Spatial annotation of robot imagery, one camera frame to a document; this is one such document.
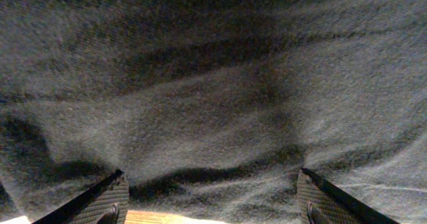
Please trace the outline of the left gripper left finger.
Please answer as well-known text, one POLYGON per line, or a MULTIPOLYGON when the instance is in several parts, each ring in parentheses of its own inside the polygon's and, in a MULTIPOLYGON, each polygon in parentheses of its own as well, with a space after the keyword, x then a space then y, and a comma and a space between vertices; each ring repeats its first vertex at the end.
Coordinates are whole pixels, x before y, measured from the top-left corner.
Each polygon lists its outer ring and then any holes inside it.
POLYGON ((124 224, 129 184, 119 169, 33 224, 124 224))

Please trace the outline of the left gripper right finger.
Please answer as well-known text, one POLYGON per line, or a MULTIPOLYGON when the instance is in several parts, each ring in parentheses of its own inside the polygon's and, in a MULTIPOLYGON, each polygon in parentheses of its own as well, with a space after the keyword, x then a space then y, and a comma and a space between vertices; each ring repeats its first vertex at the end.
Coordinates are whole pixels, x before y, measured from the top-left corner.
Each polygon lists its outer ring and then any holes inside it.
POLYGON ((297 198, 303 224, 399 224, 306 168, 298 173, 297 198))

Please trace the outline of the black Nike t-shirt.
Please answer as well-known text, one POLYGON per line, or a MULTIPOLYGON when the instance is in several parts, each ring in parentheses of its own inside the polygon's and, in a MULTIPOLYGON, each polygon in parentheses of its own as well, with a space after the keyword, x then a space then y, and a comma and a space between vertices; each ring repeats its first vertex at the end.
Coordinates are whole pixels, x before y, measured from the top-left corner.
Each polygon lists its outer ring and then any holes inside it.
POLYGON ((426 0, 1 0, 1 219, 294 223, 302 167, 426 222, 426 0))

